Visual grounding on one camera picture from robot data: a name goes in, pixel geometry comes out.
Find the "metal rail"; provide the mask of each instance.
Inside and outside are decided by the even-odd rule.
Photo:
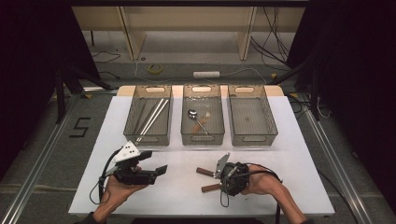
[[[74,106],[78,101],[79,95],[73,95],[69,103],[66,107],[66,112],[64,115],[63,120],[55,125],[49,140],[47,141],[46,145],[44,146],[42,152],[40,153],[35,165],[33,166],[30,174],[26,177],[26,180],[22,184],[19,192],[15,196],[13,202],[9,206],[6,214],[3,217],[2,224],[11,224],[17,223],[24,206],[27,204],[30,195],[32,194],[33,189],[35,188],[35,184],[37,183],[38,179],[40,178],[41,174],[43,173],[48,160],[52,154],[52,151],[55,149],[62,132],[64,131],[64,126],[69,120],[71,111],[73,110]]]
[[[305,95],[302,95],[301,98],[302,101],[308,101]],[[305,114],[308,117],[311,127],[320,142],[321,148],[323,149],[323,152],[325,153],[326,158],[329,161],[330,166],[332,167],[332,171],[334,172],[335,177],[337,178],[337,181],[345,194],[344,196],[351,205],[352,211],[355,214],[357,220],[361,224],[373,223],[373,221],[370,219],[367,209],[365,208],[365,205],[363,204],[363,201],[361,200],[359,193],[356,191],[352,181],[347,175],[344,166],[338,159],[329,138],[327,137],[325,131],[320,124],[320,121],[316,121],[310,111],[306,112]]]

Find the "floor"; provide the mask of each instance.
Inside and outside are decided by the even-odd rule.
[[[221,71],[221,73],[231,74],[240,68],[260,70],[264,67],[263,64],[267,63],[275,67],[266,67],[266,74],[262,74],[262,77],[270,81],[272,75],[281,76],[286,72],[277,68],[287,69],[277,60],[265,59],[263,62],[262,55],[252,46],[249,48],[247,60],[240,61],[233,33],[151,32],[148,33],[140,57],[136,62],[129,57],[122,33],[93,32],[94,46],[91,44],[90,32],[83,32],[83,34],[86,37],[93,59],[97,62],[102,80],[114,86],[136,83],[138,81],[136,70],[130,69],[131,66],[135,66],[135,69],[145,69],[147,64],[172,64],[173,67],[178,64],[178,68],[182,71],[175,69],[169,71],[174,74],[174,77],[169,75],[171,78],[191,76],[191,71],[197,71],[200,67],[213,69],[218,67],[224,69],[226,67],[229,71],[224,69],[225,72]],[[267,35],[263,33],[253,34],[254,38],[261,44]],[[287,49],[290,48],[292,39],[293,34],[282,34],[282,41]],[[274,38],[267,42],[266,48],[276,56],[281,57]],[[112,73],[113,70],[109,70],[111,68],[119,73]],[[251,74],[248,74],[251,78],[260,80],[255,72],[252,72],[252,70],[249,72],[251,72]],[[292,92],[294,91],[294,81],[295,77],[285,81],[280,86],[284,92]],[[87,89],[89,87],[96,89],[90,82],[82,81],[82,83]],[[22,209],[21,213],[18,214],[18,223],[73,223],[80,220],[80,217],[68,215],[68,206],[73,201],[79,178],[84,172],[96,136],[100,131],[101,121],[106,115],[106,108],[112,95],[114,95],[114,93],[102,94],[100,91],[90,93],[83,97],[67,96],[67,110],[71,112],[70,118],[66,118],[62,127],[55,125],[56,99],[53,98],[49,101],[46,114],[43,115],[36,131],[27,141],[26,148],[0,182],[0,214],[6,214],[8,208],[15,203],[14,199],[19,196],[21,188],[26,185],[32,167],[36,167],[36,162],[43,158],[43,152],[49,151],[44,159],[42,169],[38,170],[39,172],[36,174],[38,178],[31,188],[31,194],[21,204]],[[302,93],[296,96],[300,100],[304,100],[304,97],[306,97]],[[314,122],[306,107],[300,107],[300,104],[295,103],[291,103],[291,105],[296,111],[296,118],[304,140],[317,168],[338,189],[343,190],[344,195],[361,203],[361,209],[354,208],[352,209],[353,213],[351,213],[332,184],[323,177],[322,182],[334,206],[335,214],[331,217],[314,217],[315,222],[353,223],[352,214],[354,214],[358,217],[358,220],[363,220],[361,223],[396,223],[396,218],[382,194],[364,170],[359,158],[354,156],[353,148],[348,144],[341,127],[337,123],[336,115],[331,114],[328,118],[325,118],[329,114],[329,110],[323,108],[320,122]],[[89,131],[83,139],[71,139],[70,135],[81,133],[74,129],[75,119],[83,117],[90,117],[90,119],[83,119],[80,123],[81,126],[89,126]],[[315,131],[318,127],[322,128],[324,132]],[[318,136],[323,135],[327,137],[328,142],[320,141]],[[49,139],[52,139],[55,144],[49,146]],[[337,162],[341,164],[342,171],[350,182],[349,185],[340,181],[339,174],[334,169],[338,164]],[[345,192],[346,186],[352,187],[356,194],[352,193],[351,195]],[[260,217],[260,220],[264,223],[275,223],[273,217]],[[130,223],[130,221],[129,217],[112,217],[108,223]],[[286,219],[282,217],[281,223],[287,223]]]

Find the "hand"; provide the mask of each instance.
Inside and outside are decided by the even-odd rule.
[[[252,171],[265,171],[263,167],[258,165],[250,165],[248,167],[250,172]],[[276,190],[281,189],[283,185],[270,174],[262,173],[250,175],[248,186],[242,190],[241,194],[246,195],[249,193],[255,194],[271,194],[274,196]]]
[[[148,185],[125,185],[120,183],[114,175],[108,178],[106,190],[93,218],[98,223],[104,223],[107,218],[120,205],[122,205],[131,194],[146,188]]]
[[[250,165],[248,169],[250,172],[265,170],[265,168],[258,165]],[[289,223],[306,221],[305,215],[291,197],[289,190],[272,175],[266,173],[250,175],[249,184],[242,190],[241,194],[246,195],[249,193],[271,194],[278,202]]]

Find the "gray bin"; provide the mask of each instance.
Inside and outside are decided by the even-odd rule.
[[[198,113],[197,120],[189,117],[189,109]],[[224,138],[224,118],[220,86],[184,85],[181,121],[183,145],[221,145]]]
[[[168,146],[172,86],[136,86],[124,135],[136,146]]]
[[[228,87],[233,146],[271,146],[277,128],[263,85]]]

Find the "power strip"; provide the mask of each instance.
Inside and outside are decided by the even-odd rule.
[[[210,77],[220,77],[220,72],[213,71],[213,72],[194,72],[194,78],[210,78]]]

